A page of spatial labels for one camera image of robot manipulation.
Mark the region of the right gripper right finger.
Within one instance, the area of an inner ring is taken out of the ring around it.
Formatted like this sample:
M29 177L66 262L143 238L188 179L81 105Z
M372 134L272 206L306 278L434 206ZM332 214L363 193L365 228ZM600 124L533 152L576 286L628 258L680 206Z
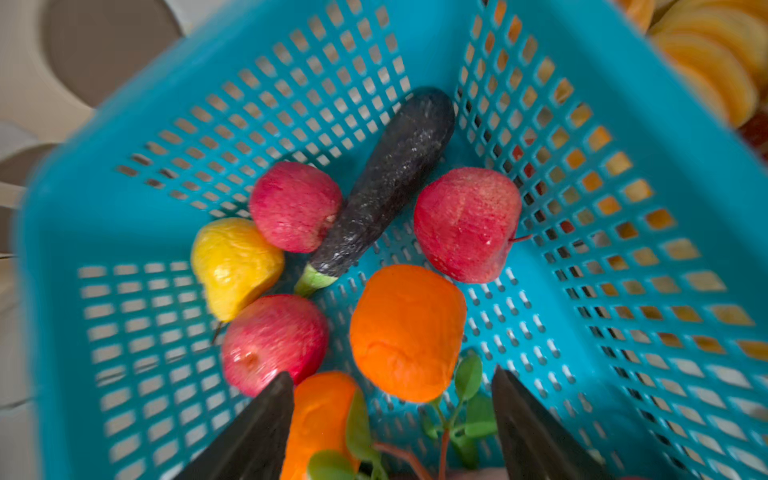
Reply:
M610 479L510 371L495 369L491 397L497 432L511 479Z

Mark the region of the small orange persimmon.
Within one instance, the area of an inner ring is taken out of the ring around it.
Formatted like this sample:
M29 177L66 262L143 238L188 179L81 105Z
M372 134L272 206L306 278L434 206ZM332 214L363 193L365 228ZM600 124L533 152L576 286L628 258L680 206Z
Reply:
M280 479L308 479L306 470L313 454L335 450L355 470L360 460L346 446L346 422L359 387L355 380L337 371L315 374L294 390L294 411Z

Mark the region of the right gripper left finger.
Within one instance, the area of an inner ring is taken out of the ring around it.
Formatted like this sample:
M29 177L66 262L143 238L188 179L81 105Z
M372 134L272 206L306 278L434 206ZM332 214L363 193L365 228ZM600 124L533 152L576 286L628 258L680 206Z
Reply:
M278 479L294 409L287 372L269 385L178 475L179 479Z

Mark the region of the red apple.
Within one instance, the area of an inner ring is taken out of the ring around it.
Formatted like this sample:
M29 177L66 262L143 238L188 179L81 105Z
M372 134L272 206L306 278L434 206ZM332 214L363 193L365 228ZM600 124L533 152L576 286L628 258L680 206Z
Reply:
M342 204L341 189L328 174L281 161L255 183L249 211L270 244L291 253L311 253L322 244Z
M415 236L432 266L466 284L499 277L522 211L518 188L484 168L456 168L427 185L413 215Z
M282 372L298 385L320 368L329 336L329 322L312 301L262 297L229 325L221 346L224 377L248 397L258 396Z

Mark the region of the yellow lemon pear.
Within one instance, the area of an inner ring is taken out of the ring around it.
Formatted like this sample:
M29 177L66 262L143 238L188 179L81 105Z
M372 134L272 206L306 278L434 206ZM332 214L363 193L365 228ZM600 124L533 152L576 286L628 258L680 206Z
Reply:
M217 320L229 322L277 283L285 255L253 221L225 218L198 231L191 266L204 287L210 312Z

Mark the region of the orange fruit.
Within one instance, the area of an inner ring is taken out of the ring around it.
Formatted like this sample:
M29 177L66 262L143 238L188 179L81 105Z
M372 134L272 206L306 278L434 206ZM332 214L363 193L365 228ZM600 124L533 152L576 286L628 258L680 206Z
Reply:
M466 317L463 293L444 277L421 266L384 267L351 317L354 362L383 392L430 402L451 384Z

